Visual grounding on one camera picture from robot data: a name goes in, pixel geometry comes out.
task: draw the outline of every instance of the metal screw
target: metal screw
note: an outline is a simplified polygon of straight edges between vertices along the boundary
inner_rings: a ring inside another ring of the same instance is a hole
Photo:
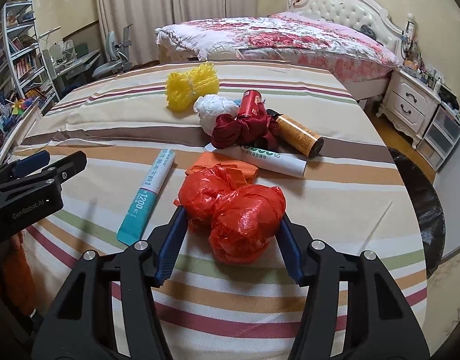
[[[325,248],[325,244],[323,243],[323,241],[320,241],[320,240],[315,240],[312,242],[312,247],[314,249],[317,249],[318,251],[321,251],[322,249]]]
[[[147,241],[138,241],[135,244],[135,249],[138,251],[142,251],[143,249],[146,249],[148,247]]]
[[[377,258],[377,255],[375,254],[375,252],[371,250],[364,251],[363,255],[365,256],[367,260],[374,260]]]
[[[87,250],[83,254],[83,258],[86,260],[93,260],[95,258],[96,253],[93,250]]]

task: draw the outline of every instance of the toy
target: toy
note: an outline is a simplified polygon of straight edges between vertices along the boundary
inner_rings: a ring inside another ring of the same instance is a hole
[[[184,73],[170,73],[165,88],[168,107],[172,111],[183,111],[200,96],[216,95],[220,82],[213,64],[205,62]]]
[[[218,96],[217,94],[208,94],[198,98],[193,105],[193,110],[198,112],[200,125],[205,134],[211,136],[217,116],[230,114],[233,118],[236,118],[239,105],[226,97]]]
[[[27,108],[30,107],[30,105],[33,104],[35,100],[34,99],[25,99],[24,102],[22,103],[21,107],[22,107],[22,110],[26,110]]]
[[[23,100],[15,100],[12,105],[12,115],[22,115],[23,114]]]

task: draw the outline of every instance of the office chair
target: office chair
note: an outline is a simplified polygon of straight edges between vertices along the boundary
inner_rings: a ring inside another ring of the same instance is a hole
[[[130,26],[132,26],[132,24],[124,28],[124,41],[121,43],[115,43],[114,31],[110,31],[107,34],[105,51],[110,57],[110,61],[106,64],[100,65],[93,71],[92,77],[94,79],[98,80],[111,74],[126,72],[132,68],[132,62],[130,62],[128,54],[128,46],[132,44],[132,41],[129,38]]]

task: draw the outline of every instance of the red cylindrical can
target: red cylindrical can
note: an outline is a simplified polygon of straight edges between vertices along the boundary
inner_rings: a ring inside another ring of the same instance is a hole
[[[237,118],[250,116],[255,117],[258,115],[258,103],[262,102],[262,95],[260,92],[253,89],[246,91],[241,99],[240,111]]]

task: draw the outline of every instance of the bottle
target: bottle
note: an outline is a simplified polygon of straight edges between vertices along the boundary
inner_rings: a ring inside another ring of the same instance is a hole
[[[279,114],[273,109],[267,109],[267,114],[274,119],[280,127],[280,137],[299,152],[309,158],[314,158],[322,150],[324,139],[313,131],[301,125],[287,115]]]
[[[437,82],[435,83],[435,87],[433,88],[433,91],[438,94],[440,92],[441,87],[442,87],[442,80],[439,77]]]

